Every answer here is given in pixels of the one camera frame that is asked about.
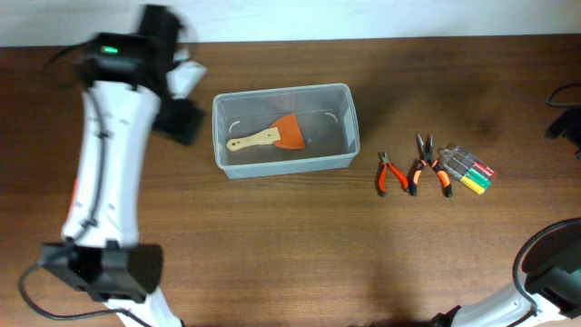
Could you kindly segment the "orange scraper wooden handle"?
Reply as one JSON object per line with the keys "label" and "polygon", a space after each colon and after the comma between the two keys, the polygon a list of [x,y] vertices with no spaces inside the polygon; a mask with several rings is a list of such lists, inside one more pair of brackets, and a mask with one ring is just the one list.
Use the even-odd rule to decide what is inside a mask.
{"label": "orange scraper wooden handle", "polygon": [[257,145],[274,145],[285,150],[303,149],[305,141],[296,114],[286,114],[269,128],[250,136],[231,139],[226,144],[227,149],[233,152]]}

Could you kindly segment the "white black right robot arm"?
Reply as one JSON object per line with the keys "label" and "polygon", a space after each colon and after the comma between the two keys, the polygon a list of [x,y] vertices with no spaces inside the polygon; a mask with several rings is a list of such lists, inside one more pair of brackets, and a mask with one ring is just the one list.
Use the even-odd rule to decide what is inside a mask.
{"label": "white black right robot arm", "polygon": [[517,253],[513,282],[481,302],[456,306],[428,323],[436,327],[537,326],[580,316],[580,220],[534,234]]}

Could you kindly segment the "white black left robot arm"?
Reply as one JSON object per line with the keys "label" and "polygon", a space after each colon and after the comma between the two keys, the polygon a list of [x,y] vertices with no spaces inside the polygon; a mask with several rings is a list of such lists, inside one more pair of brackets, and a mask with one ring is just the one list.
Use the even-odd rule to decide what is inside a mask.
{"label": "white black left robot arm", "polygon": [[205,70],[179,48],[183,28],[168,7],[146,5],[135,31],[84,43],[74,194],[60,241],[45,244],[38,261],[127,326],[182,324],[162,294],[162,247],[139,240],[137,200],[150,133],[188,145],[202,125],[190,94]]}

